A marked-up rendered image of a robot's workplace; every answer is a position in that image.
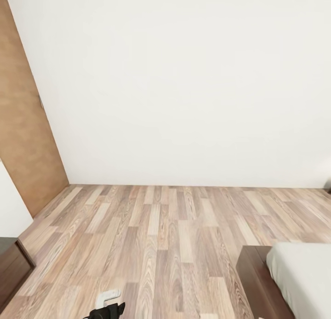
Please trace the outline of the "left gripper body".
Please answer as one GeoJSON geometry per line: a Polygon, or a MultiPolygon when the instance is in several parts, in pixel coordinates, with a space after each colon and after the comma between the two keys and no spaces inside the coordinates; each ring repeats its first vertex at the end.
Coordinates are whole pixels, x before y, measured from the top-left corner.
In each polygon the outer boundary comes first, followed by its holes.
{"type": "Polygon", "coordinates": [[[94,309],[90,315],[99,314],[102,319],[119,319],[118,306],[118,303],[114,303],[101,309],[94,309]]]}

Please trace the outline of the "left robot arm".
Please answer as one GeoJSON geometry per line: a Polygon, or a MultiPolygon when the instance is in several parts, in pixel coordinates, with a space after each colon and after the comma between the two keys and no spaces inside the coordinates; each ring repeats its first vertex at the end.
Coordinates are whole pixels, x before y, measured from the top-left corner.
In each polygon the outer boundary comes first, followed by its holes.
{"type": "Polygon", "coordinates": [[[107,305],[106,301],[110,301],[120,296],[120,289],[113,289],[99,293],[96,309],[92,310],[90,315],[83,319],[119,319],[120,315],[124,312],[125,302],[120,305],[118,305],[118,303],[107,305]]]}

